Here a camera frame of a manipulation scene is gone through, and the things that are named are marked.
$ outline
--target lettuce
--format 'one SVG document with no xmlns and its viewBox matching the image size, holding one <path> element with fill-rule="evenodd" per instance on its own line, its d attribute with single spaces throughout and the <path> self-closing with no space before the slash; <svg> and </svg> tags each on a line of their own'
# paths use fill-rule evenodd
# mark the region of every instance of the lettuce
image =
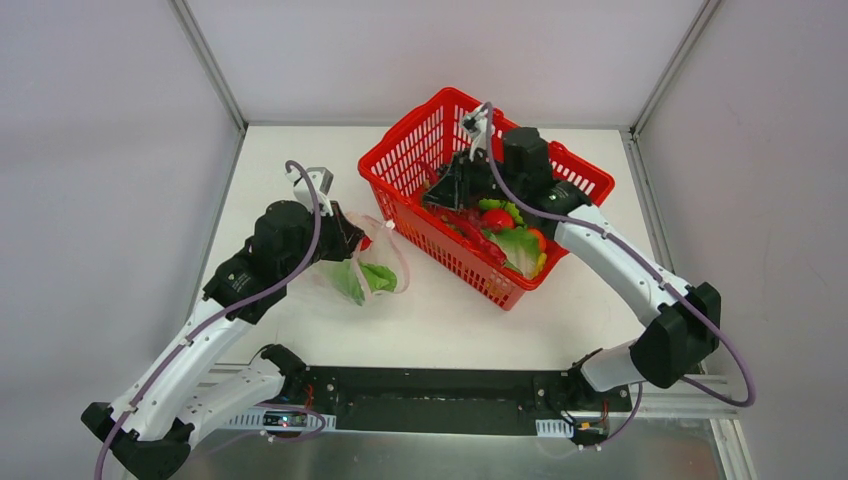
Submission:
<svg viewBox="0 0 848 480">
<path fill-rule="evenodd" d="M 368 282 L 371 292 L 394 292 L 397 288 L 397 275 L 388 267 L 360 262 L 359 268 L 362 270 L 362 275 L 365 276 L 365 281 Z M 327 277 L 336 290 L 353 300 L 357 305 L 365 303 L 365 292 L 362 291 L 362 285 L 359 284 L 359 279 L 353 273 L 351 260 L 334 262 L 334 268 L 329 270 Z"/>
</svg>

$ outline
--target tomato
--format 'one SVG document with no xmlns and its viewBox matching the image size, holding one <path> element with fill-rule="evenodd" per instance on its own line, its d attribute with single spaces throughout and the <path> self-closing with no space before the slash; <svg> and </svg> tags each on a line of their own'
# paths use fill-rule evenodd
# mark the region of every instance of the tomato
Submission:
<svg viewBox="0 0 848 480">
<path fill-rule="evenodd" d="M 512 215 L 502 208 L 488 210 L 483 214 L 481 220 L 483 221 L 483 228 L 494 233 L 498 233 L 504 228 L 515 228 L 515 220 L 512 219 Z"/>
<path fill-rule="evenodd" d="M 359 251 L 362 252 L 368 250 L 368 247 L 371 246 L 371 243 L 372 241 L 369 237 L 363 237 L 362 240 L 359 242 Z"/>
<path fill-rule="evenodd" d="M 532 233 L 533 235 L 536 236 L 536 238 L 539 239 L 539 251 L 540 252 L 544 252 L 545 250 L 548 249 L 548 240 L 545 238 L 545 235 L 542 232 L 536 230 L 535 228 L 528 228 L 527 231 L 529 233 Z"/>
</svg>

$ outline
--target white table surface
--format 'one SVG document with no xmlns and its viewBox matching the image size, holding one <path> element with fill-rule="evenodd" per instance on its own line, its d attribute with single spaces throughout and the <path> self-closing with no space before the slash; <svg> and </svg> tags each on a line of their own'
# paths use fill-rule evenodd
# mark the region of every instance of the white table surface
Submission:
<svg viewBox="0 0 848 480">
<path fill-rule="evenodd" d="M 331 198 L 345 211 L 381 218 L 357 162 L 386 127 L 250 127 L 213 241 L 204 279 L 253 232 L 264 209 L 292 199 L 284 162 L 325 166 Z M 609 130 L 541 130 L 612 174 L 616 187 L 602 209 L 643 252 L 650 242 L 621 137 Z M 298 278 L 288 296 L 234 345 L 221 364 L 247 363 L 267 343 L 281 343 L 313 365 L 564 369 L 598 347 L 613 347 L 643 330 L 616 293 L 574 255 L 505 312 L 441 264 L 397 235 L 411 269 L 409 289 L 359 307 Z"/>
</svg>

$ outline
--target red plastic shopping basket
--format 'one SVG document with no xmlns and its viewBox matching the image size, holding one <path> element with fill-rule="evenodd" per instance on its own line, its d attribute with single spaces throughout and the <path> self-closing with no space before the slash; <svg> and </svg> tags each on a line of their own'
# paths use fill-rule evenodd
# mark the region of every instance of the red plastic shopping basket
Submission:
<svg viewBox="0 0 848 480">
<path fill-rule="evenodd" d="M 458 121 L 478 105 L 479 101 L 455 88 L 442 89 L 389 129 L 383 140 L 359 161 L 359 173 L 371 183 L 383 217 L 394 220 L 404 237 L 501 308 L 509 310 L 525 291 L 538 287 L 568 252 L 548 242 L 545 267 L 535 278 L 527 279 L 495 264 L 460 233 L 413 200 L 420 198 L 427 179 L 422 162 L 436 169 L 450 162 L 453 152 L 471 144 Z M 499 161 L 503 157 L 501 135 L 515 127 L 515 123 L 495 109 L 492 150 Z M 560 143 L 550 142 L 549 155 L 554 175 L 577 185 L 596 205 L 601 204 L 615 186 L 608 173 L 569 152 Z"/>
</svg>

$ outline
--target gray wall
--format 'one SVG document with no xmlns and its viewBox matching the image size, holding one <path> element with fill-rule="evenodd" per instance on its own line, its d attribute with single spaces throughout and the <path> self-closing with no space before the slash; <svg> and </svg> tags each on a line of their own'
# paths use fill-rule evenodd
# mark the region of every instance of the gray wall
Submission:
<svg viewBox="0 0 848 480">
<path fill-rule="evenodd" d="M 440 88 L 630 125 L 702 0 L 193 0 L 250 121 L 396 122 Z"/>
<path fill-rule="evenodd" d="M 0 477 L 90 478 L 79 421 L 189 308 L 237 133 L 165 0 L 0 6 Z"/>
<path fill-rule="evenodd" d="M 846 20 L 844 0 L 724 2 L 641 141 L 675 266 L 721 290 L 753 368 L 764 479 L 848 477 Z"/>
</svg>

